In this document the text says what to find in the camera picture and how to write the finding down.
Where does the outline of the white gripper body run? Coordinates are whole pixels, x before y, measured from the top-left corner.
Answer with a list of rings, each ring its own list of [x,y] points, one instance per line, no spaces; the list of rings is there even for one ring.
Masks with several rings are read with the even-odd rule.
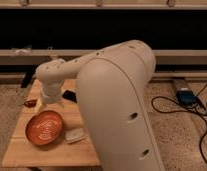
[[[41,100],[45,104],[53,104],[61,101],[61,82],[42,84]]]

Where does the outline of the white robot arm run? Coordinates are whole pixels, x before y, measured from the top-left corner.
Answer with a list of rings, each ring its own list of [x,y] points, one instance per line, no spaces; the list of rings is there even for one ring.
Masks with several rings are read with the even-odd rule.
[[[61,100],[65,80],[76,81],[77,104],[103,171],[165,171],[144,103],[155,66],[152,49],[130,40],[44,63],[36,77],[46,104]]]

